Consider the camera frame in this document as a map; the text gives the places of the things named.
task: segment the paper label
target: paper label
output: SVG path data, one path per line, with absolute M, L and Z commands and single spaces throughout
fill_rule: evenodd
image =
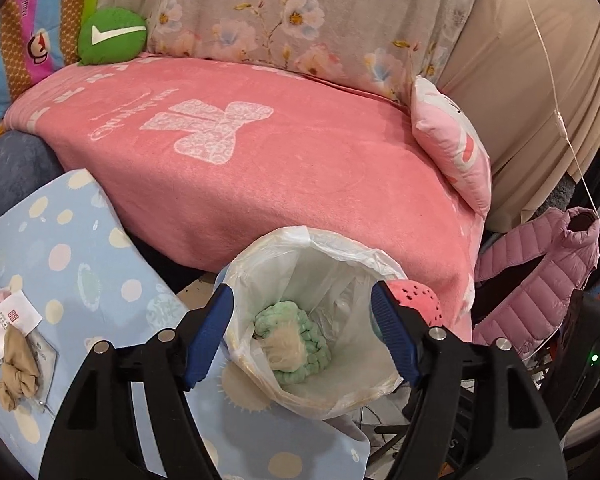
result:
M 0 304 L 0 360 L 4 357 L 4 335 L 10 324 L 26 336 L 41 320 L 42 316 L 21 290 L 6 298 Z

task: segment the floral sheet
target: floral sheet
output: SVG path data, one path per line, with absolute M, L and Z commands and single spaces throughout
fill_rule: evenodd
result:
M 409 103 L 474 0 L 100 0 L 148 19 L 151 52 L 263 64 Z

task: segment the metal screw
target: metal screw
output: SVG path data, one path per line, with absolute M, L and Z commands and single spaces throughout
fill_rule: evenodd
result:
M 176 337 L 176 333 L 171 328 L 165 328 L 158 334 L 158 340 L 163 343 L 168 343 L 169 341 L 173 341 L 173 338 Z
M 442 341 L 446 338 L 446 331 L 439 326 L 432 327 L 429 329 L 429 337 L 436 341 Z
M 109 350 L 109 343 L 106 341 L 98 341 L 93 345 L 93 351 L 96 352 L 96 354 L 104 354 L 107 350 Z
M 496 339 L 496 346 L 500 350 L 504 350 L 506 352 L 511 350 L 511 341 L 509 341 L 506 337 L 499 337 Z

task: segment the red dotted object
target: red dotted object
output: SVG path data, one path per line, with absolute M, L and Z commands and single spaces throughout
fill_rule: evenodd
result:
M 428 286 L 413 280 L 393 280 L 386 284 L 401 306 L 417 310 L 429 326 L 445 324 L 440 309 L 440 300 Z

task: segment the white string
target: white string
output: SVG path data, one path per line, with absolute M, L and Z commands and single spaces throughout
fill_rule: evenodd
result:
M 562 118 L 562 114 L 560 113 L 560 107 L 558 105 L 558 94 L 555 89 L 554 70 L 551 67 L 551 61 L 549 60 L 549 53 L 547 52 L 546 45 L 544 44 L 544 39 L 542 38 L 542 34 L 540 33 L 540 28 L 538 27 L 538 22 L 536 22 L 536 16 L 534 15 L 533 10 L 531 9 L 531 4 L 529 3 L 529 0 L 525 0 L 525 2 L 526 2 L 526 8 L 529 9 L 529 14 L 531 15 L 531 20 L 534 22 L 534 27 L 536 28 L 536 34 L 538 35 L 538 39 L 540 40 L 540 44 L 542 45 L 542 50 L 544 51 L 544 57 L 546 58 L 546 64 L 549 67 L 549 76 L 551 77 L 551 90 L 554 94 L 554 105 L 555 105 L 554 112 L 555 112 L 556 120 L 558 123 L 558 132 L 560 133 L 560 136 L 563 137 L 564 140 L 567 141 L 567 144 L 569 145 L 569 148 L 571 149 L 571 153 L 573 153 L 573 160 L 575 161 L 576 166 L 578 167 L 578 172 L 580 173 L 580 178 L 582 179 L 582 184 L 584 185 L 584 189 L 587 192 L 587 196 L 589 197 L 589 201 L 591 202 L 593 211 L 595 211 L 596 216 L 598 217 L 598 219 L 600 219 L 600 213 L 598 213 L 598 208 L 596 208 L 596 204 L 595 204 L 595 202 L 593 202 L 593 198 L 589 191 L 589 186 L 587 186 L 587 183 L 584 180 L 584 174 L 582 173 L 582 168 L 580 167 L 580 163 L 578 162 L 578 157 L 576 156 L 576 152 L 573 149 L 573 145 L 571 144 L 571 141 L 569 140 L 569 134 L 567 132 L 567 127 L 564 125 L 564 120 Z

